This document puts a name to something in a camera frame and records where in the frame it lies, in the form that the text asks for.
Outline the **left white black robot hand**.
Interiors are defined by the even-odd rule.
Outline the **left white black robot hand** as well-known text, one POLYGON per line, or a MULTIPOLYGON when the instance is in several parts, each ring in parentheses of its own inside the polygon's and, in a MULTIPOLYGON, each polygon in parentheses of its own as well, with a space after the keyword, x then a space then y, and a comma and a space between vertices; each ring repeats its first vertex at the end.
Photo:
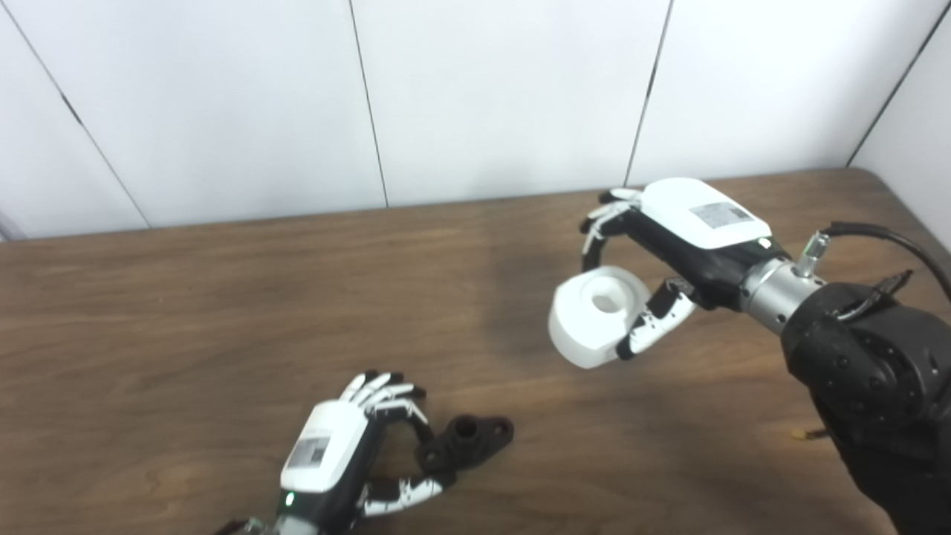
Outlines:
POLYGON ((453 471, 374 480, 371 470, 392 424, 419 443, 434 439, 418 406, 426 393, 400 372, 360 373, 336 398, 317 403, 279 477, 274 534, 343 534, 365 518, 417 507, 456 483, 453 471))

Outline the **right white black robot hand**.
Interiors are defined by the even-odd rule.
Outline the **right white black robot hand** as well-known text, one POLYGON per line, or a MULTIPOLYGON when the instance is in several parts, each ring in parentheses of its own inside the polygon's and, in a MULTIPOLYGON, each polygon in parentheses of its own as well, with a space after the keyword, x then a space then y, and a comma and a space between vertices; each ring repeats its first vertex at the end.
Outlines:
POLYGON ((625 235, 675 272, 616 343, 622 361, 651 348, 696 308, 740 311, 747 275, 787 257, 767 222, 698 179, 615 187, 598 201, 580 224, 583 271, 598 268, 608 240, 625 235))

